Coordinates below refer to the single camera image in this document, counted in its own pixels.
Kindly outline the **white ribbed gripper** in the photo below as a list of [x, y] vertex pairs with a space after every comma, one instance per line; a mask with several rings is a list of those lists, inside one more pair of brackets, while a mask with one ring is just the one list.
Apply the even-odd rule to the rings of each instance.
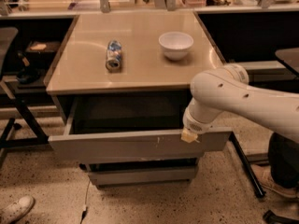
[[206, 133], [211, 125], [196, 120], [188, 108], [185, 109], [183, 115], [184, 128], [181, 132], [181, 140], [187, 143], [197, 142], [198, 134]]

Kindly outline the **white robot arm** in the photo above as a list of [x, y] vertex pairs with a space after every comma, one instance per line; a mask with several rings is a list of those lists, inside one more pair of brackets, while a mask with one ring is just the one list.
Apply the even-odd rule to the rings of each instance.
[[227, 111], [299, 142], [299, 95], [250, 86], [247, 71], [238, 64], [197, 74], [190, 90], [192, 99], [183, 115], [187, 133], [206, 133]]

